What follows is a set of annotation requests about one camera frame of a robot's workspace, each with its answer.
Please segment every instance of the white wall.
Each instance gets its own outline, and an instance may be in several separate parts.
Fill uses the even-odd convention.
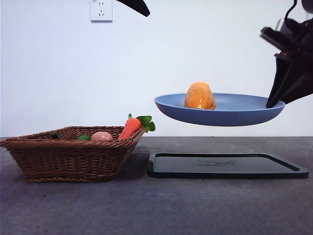
[[[91,23],[89,0],[1,1],[1,136],[70,125],[124,125],[152,115],[145,136],[312,136],[313,95],[254,126],[212,127],[163,115],[154,98],[202,80],[213,92],[268,96],[279,52],[259,37],[289,0],[146,0],[147,18],[113,0]],[[290,17],[303,21],[299,3]]]

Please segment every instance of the blue plate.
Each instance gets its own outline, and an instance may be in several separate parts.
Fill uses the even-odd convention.
[[[155,98],[162,113],[173,119],[208,126],[248,126],[269,121],[285,107],[279,101],[274,107],[266,108],[268,98],[215,93],[215,110],[184,107],[186,94],[168,94]]]

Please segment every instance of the brown egg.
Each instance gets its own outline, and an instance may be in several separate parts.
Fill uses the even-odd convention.
[[[196,82],[190,86],[186,94],[184,106],[194,109],[216,108],[215,98],[210,87],[205,82]]]
[[[90,141],[95,141],[95,142],[110,141],[110,140],[113,140],[112,135],[105,131],[99,131],[99,132],[94,133],[90,139]]]

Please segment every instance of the toy carrot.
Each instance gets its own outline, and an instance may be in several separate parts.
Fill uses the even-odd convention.
[[[136,118],[132,117],[132,114],[128,115],[128,120],[125,123],[124,129],[118,140],[126,139],[132,136],[141,127],[145,129],[145,132],[154,131],[156,129],[155,124],[151,121],[151,116],[138,116]]]

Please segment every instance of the orange food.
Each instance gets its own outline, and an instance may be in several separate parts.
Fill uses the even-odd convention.
[[[194,109],[215,109],[215,98],[205,82],[196,82],[190,86],[186,94],[184,106]]]
[[[129,118],[124,126],[124,129],[121,133],[121,135],[118,137],[119,140],[126,139],[130,136],[132,136],[133,133],[135,133],[137,130],[141,128],[141,122],[139,119],[136,119],[134,117]]]

